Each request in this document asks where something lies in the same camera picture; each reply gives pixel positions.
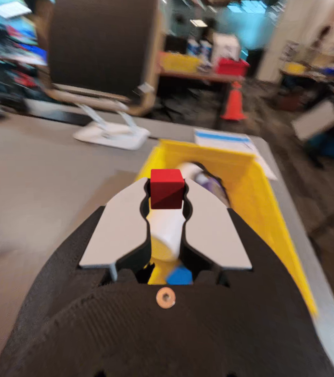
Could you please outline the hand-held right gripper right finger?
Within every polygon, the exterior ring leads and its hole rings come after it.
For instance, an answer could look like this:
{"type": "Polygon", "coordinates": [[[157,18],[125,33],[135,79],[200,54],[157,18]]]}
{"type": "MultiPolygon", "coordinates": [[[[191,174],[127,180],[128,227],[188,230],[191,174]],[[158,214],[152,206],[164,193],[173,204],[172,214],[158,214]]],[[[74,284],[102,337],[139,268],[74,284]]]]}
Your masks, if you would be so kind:
{"type": "Polygon", "coordinates": [[[225,270],[251,270],[252,264],[231,219],[228,207],[213,193],[187,178],[190,214],[185,239],[209,261],[225,270]]]}

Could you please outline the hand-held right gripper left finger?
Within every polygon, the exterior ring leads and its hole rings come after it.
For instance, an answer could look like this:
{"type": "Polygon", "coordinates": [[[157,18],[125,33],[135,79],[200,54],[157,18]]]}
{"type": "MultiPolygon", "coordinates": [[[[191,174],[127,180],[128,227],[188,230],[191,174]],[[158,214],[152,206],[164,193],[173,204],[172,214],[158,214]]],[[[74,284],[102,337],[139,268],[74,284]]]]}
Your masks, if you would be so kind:
{"type": "Polygon", "coordinates": [[[117,280],[120,270],[137,274],[149,264],[149,198],[150,180],[141,178],[107,202],[79,261],[81,269],[106,268],[117,280]]]}

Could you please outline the red cube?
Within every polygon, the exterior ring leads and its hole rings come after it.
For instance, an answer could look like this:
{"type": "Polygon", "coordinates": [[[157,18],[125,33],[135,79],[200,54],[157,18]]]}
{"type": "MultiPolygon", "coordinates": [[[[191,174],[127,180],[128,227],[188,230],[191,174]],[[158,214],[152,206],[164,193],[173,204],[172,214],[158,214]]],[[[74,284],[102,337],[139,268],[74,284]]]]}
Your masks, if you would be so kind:
{"type": "Polygon", "coordinates": [[[152,169],[150,203],[153,210],[180,210],[185,181],[179,169],[152,169]]]}

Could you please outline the grey desk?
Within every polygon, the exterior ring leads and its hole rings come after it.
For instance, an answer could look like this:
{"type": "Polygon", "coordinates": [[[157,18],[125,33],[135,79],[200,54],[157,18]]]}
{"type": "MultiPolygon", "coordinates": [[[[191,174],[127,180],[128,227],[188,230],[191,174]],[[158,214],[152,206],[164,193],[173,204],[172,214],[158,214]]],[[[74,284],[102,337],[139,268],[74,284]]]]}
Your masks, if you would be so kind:
{"type": "Polygon", "coordinates": [[[225,270],[188,246],[191,285],[82,269],[107,202],[152,151],[80,143],[78,127],[0,122],[0,376],[334,376],[334,325],[316,329],[291,274],[228,209],[252,264],[225,270]]]}

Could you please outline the white roll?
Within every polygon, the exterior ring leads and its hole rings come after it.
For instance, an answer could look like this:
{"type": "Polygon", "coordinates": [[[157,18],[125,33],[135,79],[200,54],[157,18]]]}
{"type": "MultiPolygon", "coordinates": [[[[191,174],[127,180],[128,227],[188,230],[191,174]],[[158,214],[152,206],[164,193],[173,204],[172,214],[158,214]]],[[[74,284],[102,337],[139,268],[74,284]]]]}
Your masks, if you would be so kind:
{"type": "Polygon", "coordinates": [[[185,222],[183,201],[180,209],[151,209],[151,256],[161,262],[176,262],[179,257],[182,227],[185,222]]]}

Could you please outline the purple tape roll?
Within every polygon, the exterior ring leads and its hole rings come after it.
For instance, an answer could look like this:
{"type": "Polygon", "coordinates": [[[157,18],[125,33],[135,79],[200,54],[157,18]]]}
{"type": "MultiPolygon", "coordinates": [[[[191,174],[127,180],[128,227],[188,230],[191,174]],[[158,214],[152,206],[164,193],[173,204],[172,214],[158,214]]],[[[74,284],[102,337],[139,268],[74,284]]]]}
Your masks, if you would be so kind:
{"type": "Polygon", "coordinates": [[[194,181],[215,195],[227,208],[231,208],[231,201],[221,179],[210,176],[205,172],[198,173],[194,181]]]}

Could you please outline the blue block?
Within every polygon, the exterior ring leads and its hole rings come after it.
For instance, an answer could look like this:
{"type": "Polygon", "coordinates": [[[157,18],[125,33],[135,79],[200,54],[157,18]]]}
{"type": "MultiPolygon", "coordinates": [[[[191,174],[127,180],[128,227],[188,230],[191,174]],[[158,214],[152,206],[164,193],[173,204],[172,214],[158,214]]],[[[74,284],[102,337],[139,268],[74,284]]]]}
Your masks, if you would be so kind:
{"type": "Polygon", "coordinates": [[[191,285],[193,284],[192,272],[184,266],[178,266],[165,278],[168,285],[191,285]]]}

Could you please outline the printed paper sheet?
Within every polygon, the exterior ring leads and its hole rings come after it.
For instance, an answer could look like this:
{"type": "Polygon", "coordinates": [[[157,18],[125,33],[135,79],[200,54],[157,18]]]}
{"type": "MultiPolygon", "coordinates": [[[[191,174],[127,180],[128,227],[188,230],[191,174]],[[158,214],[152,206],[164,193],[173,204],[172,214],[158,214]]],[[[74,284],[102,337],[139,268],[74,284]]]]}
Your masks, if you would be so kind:
{"type": "Polygon", "coordinates": [[[278,180],[277,176],[272,171],[264,157],[262,157],[258,148],[249,136],[245,134],[228,133],[215,130],[204,130],[201,128],[195,128],[193,133],[194,142],[201,147],[252,154],[257,163],[263,169],[266,177],[269,180],[278,180]]]}

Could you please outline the white tablet stand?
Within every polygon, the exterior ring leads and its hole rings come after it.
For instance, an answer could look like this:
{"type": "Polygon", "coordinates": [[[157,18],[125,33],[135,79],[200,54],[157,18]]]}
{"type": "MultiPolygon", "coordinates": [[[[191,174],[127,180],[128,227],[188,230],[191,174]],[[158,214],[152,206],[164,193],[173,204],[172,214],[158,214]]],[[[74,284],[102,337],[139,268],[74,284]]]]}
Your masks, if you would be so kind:
{"type": "Polygon", "coordinates": [[[150,137],[151,132],[136,124],[127,113],[127,106],[114,102],[114,110],[124,120],[124,124],[104,120],[93,108],[78,104],[92,121],[73,134],[77,141],[119,148],[123,150],[138,150],[150,137]]]}

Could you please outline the orange traffic cone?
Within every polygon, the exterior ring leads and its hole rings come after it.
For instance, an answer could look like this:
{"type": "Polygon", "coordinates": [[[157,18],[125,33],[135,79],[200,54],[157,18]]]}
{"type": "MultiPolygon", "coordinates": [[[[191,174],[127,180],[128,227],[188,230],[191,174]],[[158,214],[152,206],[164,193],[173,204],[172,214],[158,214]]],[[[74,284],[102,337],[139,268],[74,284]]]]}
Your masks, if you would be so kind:
{"type": "Polygon", "coordinates": [[[242,121],[246,119],[243,113],[243,96],[242,96],[242,85],[240,82],[233,82],[231,85],[231,90],[228,95],[226,109],[221,119],[228,121],[242,121]]]}

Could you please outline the wooden table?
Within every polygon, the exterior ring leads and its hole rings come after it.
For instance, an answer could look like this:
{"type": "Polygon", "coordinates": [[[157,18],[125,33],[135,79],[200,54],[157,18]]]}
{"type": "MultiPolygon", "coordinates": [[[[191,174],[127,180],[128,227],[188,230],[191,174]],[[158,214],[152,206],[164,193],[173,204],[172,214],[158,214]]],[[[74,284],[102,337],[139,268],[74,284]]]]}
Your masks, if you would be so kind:
{"type": "Polygon", "coordinates": [[[216,116],[216,120],[219,120],[225,112],[232,83],[237,81],[241,84],[245,77],[216,74],[215,67],[205,69],[201,64],[196,73],[164,72],[159,62],[157,97],[160,99],[160,103],[165,106],[167,98],[181,89],[211,89],[214,86],[214,89],[219,88],[222,94],[221,106],[216,116]]]}

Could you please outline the wooden tablet holder board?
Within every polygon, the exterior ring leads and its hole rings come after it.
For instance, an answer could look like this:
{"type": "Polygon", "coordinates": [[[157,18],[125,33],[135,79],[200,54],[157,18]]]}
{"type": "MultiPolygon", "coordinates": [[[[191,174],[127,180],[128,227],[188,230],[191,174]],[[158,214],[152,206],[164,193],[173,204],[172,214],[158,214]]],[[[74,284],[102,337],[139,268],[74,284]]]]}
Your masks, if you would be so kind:
{"type": "MultiPolygon", "coordinates": [[[[52,17],[48,23],[47,29],[47,52],[52,17]]],[[[114,102],[119,102],[120,104],[127,106],[128,114],[133,116],[145,115],[152,109],[155,103],[159,81],[158,60],[164,43],[163,15],[159,8],[155,19],[155,35],[151,42],[151,52],[148,61],[149,65],[146,69],[146,79],[145,82],[138,87],[139,98],[137,101],[130,101],[126,97],[110,95],[108,93],[53,84],[50,79],[48,64],[47,68],[42,69],[39,74],[44,91],[48,97],[59,102],[71,103],[74,105],[84,104],[93,107],[94,109],[113,112],[115,112],[114,102]]]]}

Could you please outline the large red plastic bin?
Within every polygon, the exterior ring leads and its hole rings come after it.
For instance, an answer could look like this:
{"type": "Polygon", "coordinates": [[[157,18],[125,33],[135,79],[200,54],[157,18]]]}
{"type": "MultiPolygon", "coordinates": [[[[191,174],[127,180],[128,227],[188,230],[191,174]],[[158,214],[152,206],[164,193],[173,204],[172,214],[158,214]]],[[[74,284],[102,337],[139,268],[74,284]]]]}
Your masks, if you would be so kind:
{"type": "Polygon", "coordinates": [[[215,73],[221,75],[231,75],[245,77],[249,69],[249,63],[243,59],[233,60],[220,58],[215,67],[215,73]]]}

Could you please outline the small yellow plastic bin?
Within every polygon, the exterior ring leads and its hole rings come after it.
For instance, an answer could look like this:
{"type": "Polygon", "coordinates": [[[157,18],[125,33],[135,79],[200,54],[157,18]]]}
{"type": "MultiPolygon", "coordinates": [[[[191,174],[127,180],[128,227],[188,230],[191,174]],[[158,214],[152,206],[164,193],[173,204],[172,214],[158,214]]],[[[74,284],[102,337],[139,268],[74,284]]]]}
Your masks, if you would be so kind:
{"type": "Polygon", "coordinates": [[[178,73],[196,73],[202,63],[196,56],[174,52],[161,52],[159,62],[164,72],[178,73]]]}

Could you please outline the white cardboard box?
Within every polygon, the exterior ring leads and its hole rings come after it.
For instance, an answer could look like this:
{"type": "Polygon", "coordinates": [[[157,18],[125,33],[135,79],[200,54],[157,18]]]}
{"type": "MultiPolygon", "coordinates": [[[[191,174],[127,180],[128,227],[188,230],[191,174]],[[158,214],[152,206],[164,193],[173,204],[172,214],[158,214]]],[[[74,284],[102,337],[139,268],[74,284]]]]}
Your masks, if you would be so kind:
{"type": "Polygon", "coordinates": [[[219,59],[232,59],[239,61],[241,53],[241,45],[235,35],[220,34],[215,32],[213,34],[212,47],[212,63],[216,63],[219,59]]]}

